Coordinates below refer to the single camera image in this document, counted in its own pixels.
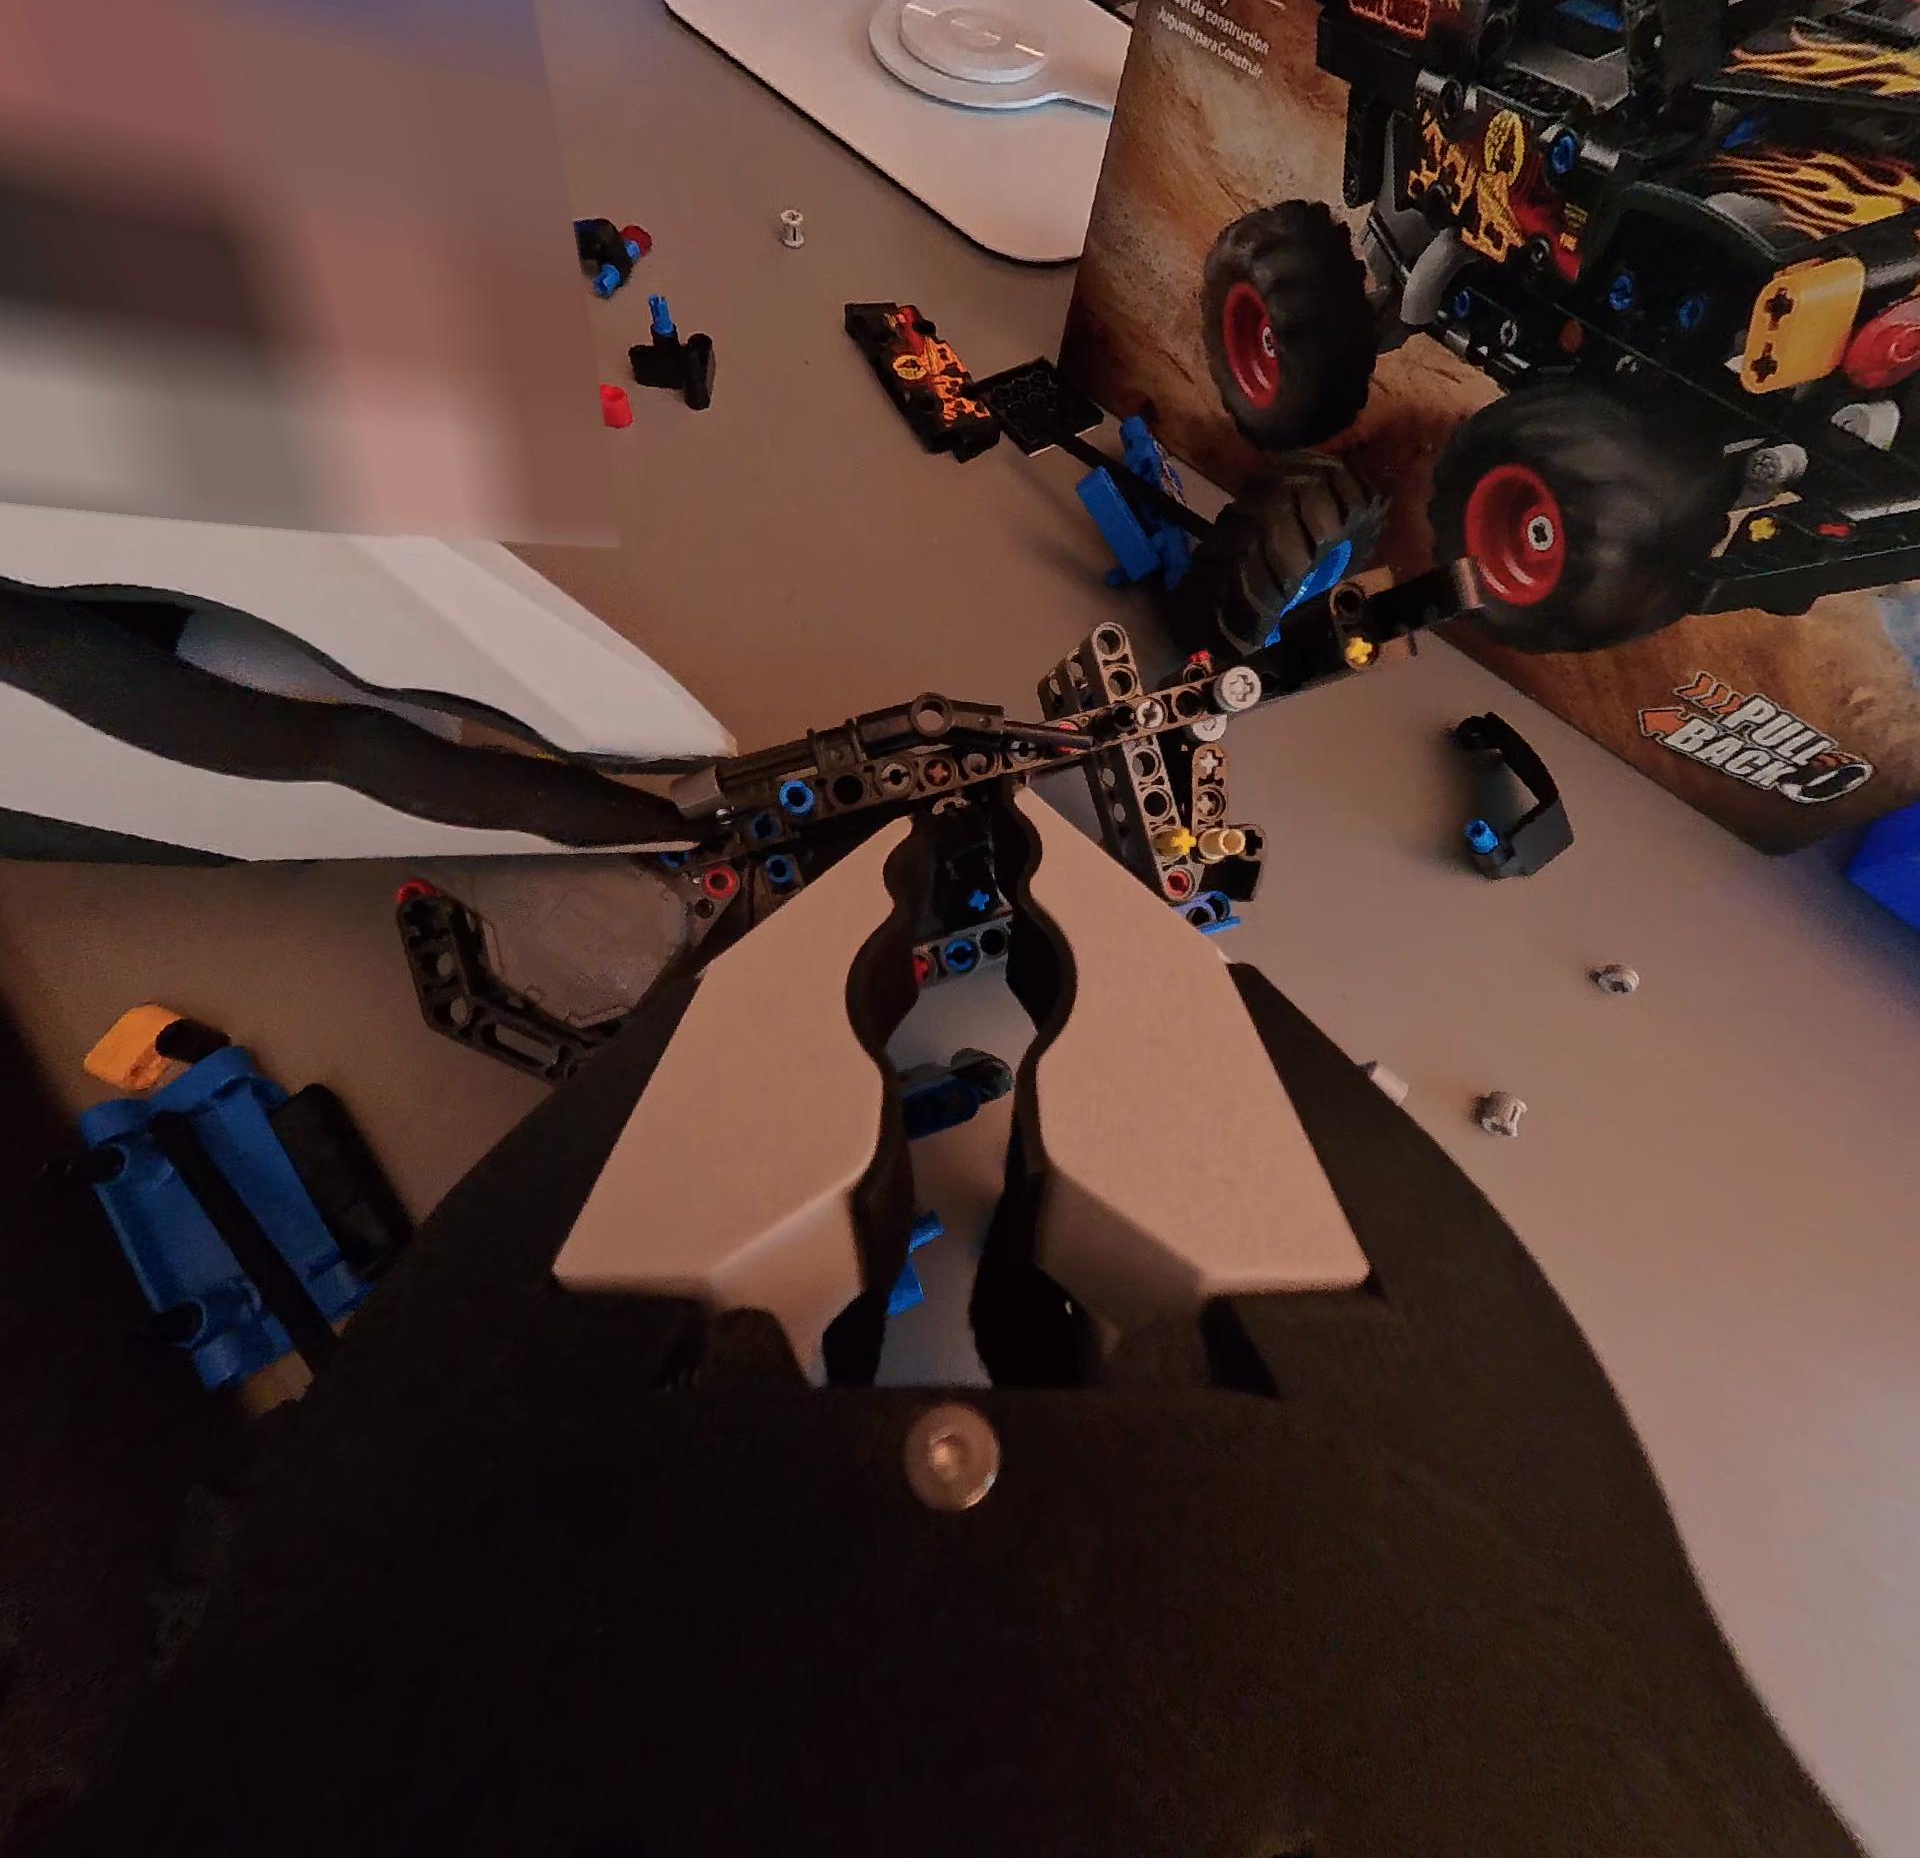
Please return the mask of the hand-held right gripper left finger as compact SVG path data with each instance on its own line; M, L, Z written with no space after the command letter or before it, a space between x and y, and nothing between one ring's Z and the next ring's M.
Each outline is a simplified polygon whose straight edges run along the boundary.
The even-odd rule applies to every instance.
M792 1341L822 1341L859 1293L853 1187L881 1147L881 1069L848 981L893 919L907 839L889 821L702 967L556 1257L564 1285L769 1310Z

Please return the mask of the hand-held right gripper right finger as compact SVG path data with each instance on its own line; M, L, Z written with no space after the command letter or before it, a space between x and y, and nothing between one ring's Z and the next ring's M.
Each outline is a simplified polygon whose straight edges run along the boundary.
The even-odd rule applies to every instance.
M1229 959L1038 795L1009 795L1009 990L1034 1265L1098 1326L1349 1293L1371 1263Z

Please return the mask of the small connector with blue pin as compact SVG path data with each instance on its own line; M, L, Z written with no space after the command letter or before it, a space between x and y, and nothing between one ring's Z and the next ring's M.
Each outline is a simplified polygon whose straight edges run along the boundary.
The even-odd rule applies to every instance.
M686 408L706 408L718 389L718 344L713 334L681 334L664 292L645 296L652 338L631 346L631 372L645 389L670 389Z

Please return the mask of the toy truck chassis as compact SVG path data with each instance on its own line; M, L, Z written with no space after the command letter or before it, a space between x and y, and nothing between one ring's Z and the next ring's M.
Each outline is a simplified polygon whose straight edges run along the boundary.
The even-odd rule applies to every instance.
M1473 563L1395 578L1309 578L1309 596L1252 659L1210 648L1151 686L1116 620L1057 663L1044 715L940 690L802 740L729 756L685 777L681 830L634 869L658 871L686 939L674 977L766 921L893 813L930 821L930 894L914 921L919 985L1006 959L1014 881L999 871L991 795L1047 775L1086 775L1099 843L1176 919L1226 929L1262 881L1262 836L1229 822L1226 727L1232 715L1371 669L1390 642L1476 607Z

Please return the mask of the black panel with orange print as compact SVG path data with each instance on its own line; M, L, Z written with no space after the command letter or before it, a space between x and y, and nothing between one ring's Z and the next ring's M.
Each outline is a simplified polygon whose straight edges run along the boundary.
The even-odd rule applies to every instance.
M919 306L848 302L843 332L875 362L923 451L942 451L957 464L968 464L1002 442L994 405L987 405L973 372Z

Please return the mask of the grey desk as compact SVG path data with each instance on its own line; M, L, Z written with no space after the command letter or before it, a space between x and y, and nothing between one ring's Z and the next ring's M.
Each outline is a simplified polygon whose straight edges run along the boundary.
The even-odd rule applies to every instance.
M519 555L743 744L909 690L1026 713L1093 620L1140 624L1067 459L926 456L840 325L907 296L994 372L1060 346L1074 271L975 251L664 0L540 4L573 208L654 232L720 389L593 431L618 551ZM1469 715L1559 788L1531 879L1466 862ZM1839 839L1750 853L1440 637L1229 756L1287 853L1223 943L1407 1077L1588 1334L1745 1677L1859 1841L1916 1855L1916 939ZM1615 959L1629 996L1588 981ZM1517 1137L1473 1122L1500 1090Z

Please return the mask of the blue and black connector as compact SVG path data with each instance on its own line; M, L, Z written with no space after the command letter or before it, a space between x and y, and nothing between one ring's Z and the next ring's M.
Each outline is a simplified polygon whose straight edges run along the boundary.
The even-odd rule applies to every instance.
M973 1122L987 1104L1009 1097L1014 1081L1020 1077L1006 1061L975 1047L960 1047L942 1063L926 1061L899 1072L907 1143Z

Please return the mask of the orange block with black pin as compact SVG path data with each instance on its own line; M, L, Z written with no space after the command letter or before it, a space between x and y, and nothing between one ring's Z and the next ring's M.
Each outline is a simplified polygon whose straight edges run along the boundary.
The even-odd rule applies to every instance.
M136 1097L171 1083L228 1043L228 1030L217 1030L171 1007L134 1007L85 1056L85 1072L115 1093Z

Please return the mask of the blue body panel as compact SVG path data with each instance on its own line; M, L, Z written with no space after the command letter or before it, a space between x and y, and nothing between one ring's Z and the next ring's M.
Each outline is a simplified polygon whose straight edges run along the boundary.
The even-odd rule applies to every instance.
M85 1112L81 1173L205 1392L228 1392L332 1334L416 1238L416 1220L349 1104L285 1093L205 1020L154 1043L183 1077Z

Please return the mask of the black arch piece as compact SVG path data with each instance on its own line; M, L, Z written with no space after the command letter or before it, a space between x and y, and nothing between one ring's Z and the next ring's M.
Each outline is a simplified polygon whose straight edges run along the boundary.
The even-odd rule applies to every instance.
M1476 800L1466 822L1466 862L1493 881L1552 863L1573 843L1573 821L1534 744L1504 715L1462 721L1451 744Z

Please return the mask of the black tyre on axle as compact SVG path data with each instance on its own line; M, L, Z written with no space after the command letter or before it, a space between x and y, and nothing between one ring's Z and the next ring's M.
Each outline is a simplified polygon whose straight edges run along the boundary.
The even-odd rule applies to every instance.
M1326 451L1284 451L1246 477L1198 542L1178 600L1189 648L1255 654L1297 604L1371 565L1386 492Z

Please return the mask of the black square plate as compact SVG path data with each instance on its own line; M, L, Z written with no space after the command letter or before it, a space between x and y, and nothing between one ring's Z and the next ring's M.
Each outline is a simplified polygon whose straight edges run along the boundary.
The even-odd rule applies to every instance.
M1104 424L1104 408L1067 386L1047 357L979 378L973 392L1021 456L1044 456Z

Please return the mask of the white document stand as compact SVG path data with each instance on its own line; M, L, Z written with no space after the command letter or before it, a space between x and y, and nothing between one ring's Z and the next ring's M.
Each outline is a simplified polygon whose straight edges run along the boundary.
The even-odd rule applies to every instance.
M987 251L1080 261L1132 49L1098 0L668 0Z

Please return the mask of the blue storage bin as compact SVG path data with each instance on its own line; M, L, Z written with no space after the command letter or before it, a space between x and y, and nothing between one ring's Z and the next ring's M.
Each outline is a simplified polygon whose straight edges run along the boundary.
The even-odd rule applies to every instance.
M1899 919L1907 929L1920 929L1920 808L1877 813L1859 830L1859 843L1845 862L1845 881L1862 888L1874 907Z

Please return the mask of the toy truck set box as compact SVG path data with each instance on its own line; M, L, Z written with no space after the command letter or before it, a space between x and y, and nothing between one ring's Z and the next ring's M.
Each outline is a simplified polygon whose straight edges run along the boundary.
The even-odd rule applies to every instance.
M1766 853L1916 803L1920 0L1140 0L1067 380Z

